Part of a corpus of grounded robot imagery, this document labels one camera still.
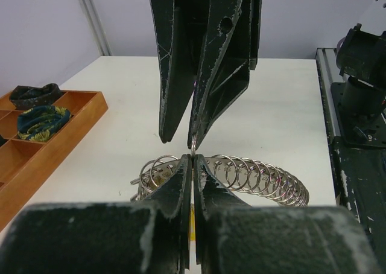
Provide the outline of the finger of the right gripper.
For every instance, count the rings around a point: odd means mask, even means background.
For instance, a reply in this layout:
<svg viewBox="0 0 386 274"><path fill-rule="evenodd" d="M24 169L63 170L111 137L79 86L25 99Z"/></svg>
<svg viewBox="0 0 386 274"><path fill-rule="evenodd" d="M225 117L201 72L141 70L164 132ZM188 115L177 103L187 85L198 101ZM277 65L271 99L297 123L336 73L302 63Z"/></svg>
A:
<svg viewBox="0 0 386 274"><path fill-rule="evenodd" d="M178 0L150 0L160 73L159 137L172 141L193 91L193 68Z"/></svg>
<svg viewBox="0 0 386 274"><path fill-rule="evenodd" d="M189 120L197 149L214 122L248 88L256 68L262 0L209 0Z"/></svg>

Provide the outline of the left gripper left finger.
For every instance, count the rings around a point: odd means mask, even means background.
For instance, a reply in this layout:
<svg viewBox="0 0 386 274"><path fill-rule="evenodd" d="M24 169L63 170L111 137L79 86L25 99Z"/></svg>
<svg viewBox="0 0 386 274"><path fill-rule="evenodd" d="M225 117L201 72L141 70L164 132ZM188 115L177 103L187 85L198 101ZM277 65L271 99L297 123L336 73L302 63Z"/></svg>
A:
<svg viewBox="0 0 386 274"><path fill-rule="evenodd" d="M189 269L192 159L138 202L24 208L1 244L2 273L183 273Z"/></svg>

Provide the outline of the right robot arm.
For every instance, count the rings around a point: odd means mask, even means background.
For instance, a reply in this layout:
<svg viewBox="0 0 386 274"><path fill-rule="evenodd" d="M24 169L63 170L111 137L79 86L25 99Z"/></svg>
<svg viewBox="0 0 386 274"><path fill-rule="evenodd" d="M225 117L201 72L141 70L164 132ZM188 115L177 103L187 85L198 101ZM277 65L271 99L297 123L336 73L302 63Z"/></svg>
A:
<svg viewBox="0 0 386 274"><path fill-rule="evenodd" d="M191 106L188 147L248 88L262 0L150 0L160 72L159 136L167 143ZM385 234L385 35L351 28L337 51L344 82L323 85L332 165L344 204L370 235Z"/></svg>

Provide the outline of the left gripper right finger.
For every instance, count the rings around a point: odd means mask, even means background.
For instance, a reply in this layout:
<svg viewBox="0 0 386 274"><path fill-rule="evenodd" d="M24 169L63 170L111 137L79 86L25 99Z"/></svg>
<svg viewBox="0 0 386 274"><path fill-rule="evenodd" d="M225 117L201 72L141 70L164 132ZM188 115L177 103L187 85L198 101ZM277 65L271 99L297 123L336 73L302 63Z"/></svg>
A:
<svg viewBox="0 0 386 274"><path fill-rule="evenodd" d="M196 155L196 261L203 273L381 273L341 206L309 206L294 175L250 158Z"/></svg>

